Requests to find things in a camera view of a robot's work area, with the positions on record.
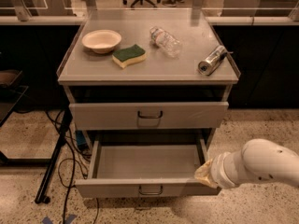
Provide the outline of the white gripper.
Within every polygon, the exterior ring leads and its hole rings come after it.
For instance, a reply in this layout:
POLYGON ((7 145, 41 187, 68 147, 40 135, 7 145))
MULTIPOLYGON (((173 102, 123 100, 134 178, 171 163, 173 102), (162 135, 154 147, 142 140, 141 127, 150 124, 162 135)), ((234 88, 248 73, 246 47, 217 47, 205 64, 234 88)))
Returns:
POLYGON ((201 184, 216 189, 232 189, 240 186, 237 165, 241 163, 241 152, 224 152, 208 160, 195 172, 194 178, 201 184))

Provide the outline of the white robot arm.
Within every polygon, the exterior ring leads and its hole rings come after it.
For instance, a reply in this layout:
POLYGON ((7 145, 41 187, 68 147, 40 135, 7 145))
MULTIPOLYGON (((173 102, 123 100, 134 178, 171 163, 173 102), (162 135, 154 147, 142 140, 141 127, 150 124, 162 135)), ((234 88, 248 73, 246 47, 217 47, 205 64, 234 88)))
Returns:
POLYGON ((214 189, 271 182, 298 188, 299 156, 272 141, 252 139, 236 152, 224 152, 207 161, 194 178, 214 189))

